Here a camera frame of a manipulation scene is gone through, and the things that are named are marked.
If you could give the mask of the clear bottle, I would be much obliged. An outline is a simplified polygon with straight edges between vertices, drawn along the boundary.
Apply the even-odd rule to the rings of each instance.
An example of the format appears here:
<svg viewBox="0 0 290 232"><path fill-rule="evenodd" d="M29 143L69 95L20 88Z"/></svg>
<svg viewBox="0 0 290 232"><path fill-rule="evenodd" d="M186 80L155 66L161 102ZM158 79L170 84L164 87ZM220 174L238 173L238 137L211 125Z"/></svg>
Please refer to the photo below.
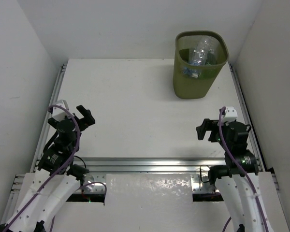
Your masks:
<svg viewBox="0 0 290 232"><path fill-rule="evenodd" d="M216 44L209 36L199 39L197 45L189 49L188 63L194 66L216 65Z"/></svg>

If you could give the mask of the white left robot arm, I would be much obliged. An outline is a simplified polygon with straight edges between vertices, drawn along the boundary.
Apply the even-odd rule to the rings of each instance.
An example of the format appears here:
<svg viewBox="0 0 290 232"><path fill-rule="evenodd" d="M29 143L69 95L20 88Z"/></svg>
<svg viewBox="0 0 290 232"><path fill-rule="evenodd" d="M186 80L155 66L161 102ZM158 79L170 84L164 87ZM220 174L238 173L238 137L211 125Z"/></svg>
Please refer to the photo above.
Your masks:
<svg viewBox="0 0 290 232"><path fill-rule="evenodd" d="M47 123L55 133L44 145L34 180L12 217L0 232L44 232L68 198L84 185L89 169L74 163L82 131L95 124L89 109L76 108L82 118L69 111L65 101L48 107Z"/></svg>

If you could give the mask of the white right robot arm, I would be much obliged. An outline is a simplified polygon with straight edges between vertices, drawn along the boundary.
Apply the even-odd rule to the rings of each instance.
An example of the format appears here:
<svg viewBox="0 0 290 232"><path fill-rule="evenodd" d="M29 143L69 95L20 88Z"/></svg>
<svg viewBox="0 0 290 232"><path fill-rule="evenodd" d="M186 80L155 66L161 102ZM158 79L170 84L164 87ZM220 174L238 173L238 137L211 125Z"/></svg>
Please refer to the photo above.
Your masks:
<svg viewBox="0 0 290 232"><path fill-rule="evenodd" d="M199 140L210 132L208 140L225 151L225 164L210 167L208 182L219 190L236 232L273 231L260 190L257 159L247 147L250 125L236 120L204 119L196 128Z"/></svg>

